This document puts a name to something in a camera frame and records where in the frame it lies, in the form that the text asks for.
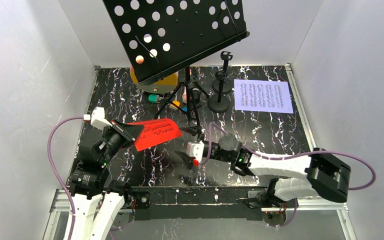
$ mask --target red card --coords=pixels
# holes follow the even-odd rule
[[[134,146],[138,152],[182,136],[177,124],[168,118],[137,121],[129,124],[145,126],[142,133],[134,141]]]

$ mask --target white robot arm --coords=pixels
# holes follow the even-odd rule
[[[105,119],[102,107],[96,107],[85,120],[99,131],[89,131],[80,139],[77,157],[81,160],[70,177],[69,192],[75,207],[64,239],[69,238],[72,221],[72,240],[104,240],[119,210],[130,199],[131,187],[127,182],[113,180],[104,189],[109,171],[107,164],[120,148],[132,145],[144,129],[143,125],[129,125]],[[95,216],[99,202],[103,203]]]
[[[265,192],[252,199],[252,207],[268,207],[300,197],[320,196],[336,203],[347,201],[351,168],[332,154],[313,154],[292,159],[288,155],[254,152],[227,134],[218,143],[204,141],[189,142],[186,153],[177,152],[188,167],[199,166],[209,158],[230,163],[230,169],[241,176],[273,175]]]

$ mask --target red tip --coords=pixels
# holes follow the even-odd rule
[[[194,158],[194,159],[193,159],[193,165],[194,165],[195,167],[199,167],[199,166],[200,166],[200,162],[199,162],[196,158]]]

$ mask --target white plastic part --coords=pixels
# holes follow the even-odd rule
[[[203,159],[205,144],[203,141],[200,142],[188,142],[186,147],[186,154],[189,157],[194,157],[199,163]]]
[[[72,198],[75,207],[75,223],[73,233],[71,235],[72,240],[89,240],[95,212],[101,197],[102,195],[96,195],[93,196],[91,200],[87,200],[86,195],[76,194]],[[64,240],[69,238],[72,219],[72,215],[68,216],[68,223],[65,229]]]
[[[89,114],[84,114],[83,115],[83,121],[89,122],[90,120],[91,120],[91,115],[89,115]]]
[[[123,196],[116,192],[105,195],[101,208],[93,221],[90,240],[105,240],[119,210],[125,204]]]
[[[274,195],[283,201],[289,201],[295,198],[319,196],[307,179],[302,180],[294,177],[279,179],[274,187]]]
[[[92,111],[90,124],[99,130],[104,130],[105,127],[112,126],[111,123],[105,119],[105,110],[100,106],[95,107]]]
[[[269,158],[284,158],[288,156],[258,153]],[[249,170],[255,176],[275,175],[306,180],[307,173],[304,170],[310,167],[311,157],[301,156],[289,160],[267,160],[253,154],[249,162],[251,163]]]

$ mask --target white paper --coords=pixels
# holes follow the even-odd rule
[[[289,84],[285,81],[235,79],[234,109],[293,114]]]

